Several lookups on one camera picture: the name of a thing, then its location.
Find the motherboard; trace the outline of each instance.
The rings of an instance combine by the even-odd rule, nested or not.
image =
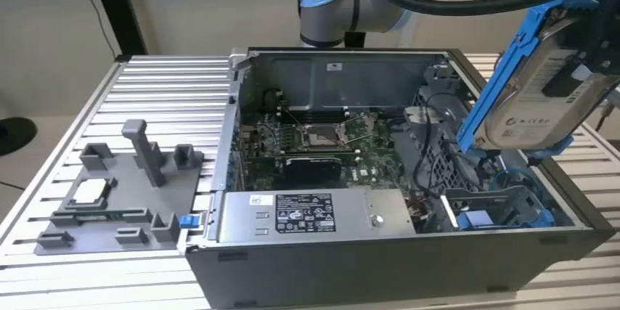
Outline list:
[[[384,113],[279,110],[241,127],[247,189],[409,186]]]

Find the slotted aluminum surface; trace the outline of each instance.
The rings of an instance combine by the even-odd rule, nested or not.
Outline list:
[[[468,55],[485,78],[491,77],[496,56]],[[48,170],[41,170],[24,192],[19,202],[23,213],[11,213],[17,219],[1,245],[0,309],[208,309],[189,266],[176,251],[37,257],[32,239],[48,224],[37,219],[59,207],[80,169],[80,148],[88,142],[108,142],[115,151],[129,151],[120,137],[127,118],[151,122],[147,133],[164,148],[191,142],[205,152],[193,209],[207,207],[227,74],[227,57],[135,57],[127,66],[112,69],[57,154],[44,165]],[[579,128],[575,137],[572,146],[555,159],[620,231],[620,154],[588,125]],[[11,225],[8,221],[0,231]],[[517,293],[335,308],[620,309],[619,304],[620,233],[583,260],[555,264]]]

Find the blue drive bracket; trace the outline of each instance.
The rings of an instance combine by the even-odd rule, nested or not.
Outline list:
[[[537,33],[548,17],[549,11],[555,8],[593,9],[596,6],[597,2],[595,0],[553,0],[545,4],[532,7],[528,10],[521,27],[519,28],[511,45],[505,50],[491,80],[480,93],[480,98],[473,105],[472,112],[460,127],[456,140],[463,152],[469,154],[484,152],[484,150],[473,148],[476,131],[484,122],[487,114],[497,101],[501,91],[505,88],[505,84],[509,82],[521,60],[529,57],[539,46],[540,39],[537,38]],[[572,137],[568,136],[547,150],[529,151],[532,157],[559,154],[559,152],[561,152],[571,144],[571,141]]]

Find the black pole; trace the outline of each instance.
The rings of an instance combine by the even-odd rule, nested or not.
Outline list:
[[[101,0],[123,54],[147,54],[131,0]]]

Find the power supply label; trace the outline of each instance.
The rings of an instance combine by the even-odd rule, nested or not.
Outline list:
[[[275,229],[280,234],[336,231],[331,194],[276,195],[275,209]]]

